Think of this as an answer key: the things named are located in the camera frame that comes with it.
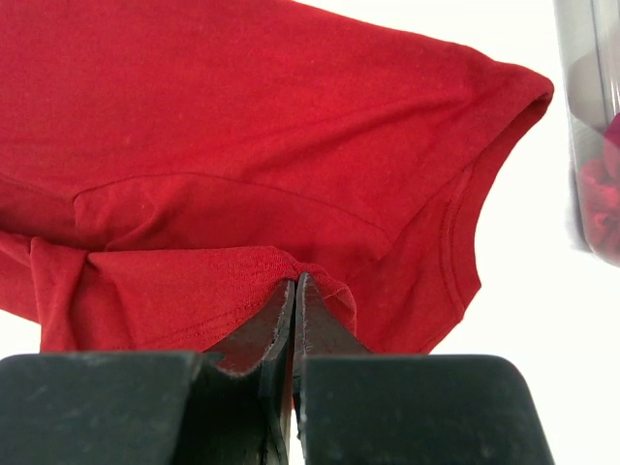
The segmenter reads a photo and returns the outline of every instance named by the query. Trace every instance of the transparent bin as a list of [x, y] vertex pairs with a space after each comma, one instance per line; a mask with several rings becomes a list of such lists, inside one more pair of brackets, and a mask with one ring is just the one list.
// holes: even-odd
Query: transparent bin
[[620, 0], [555, 0], [583, 235], [620, 265]]

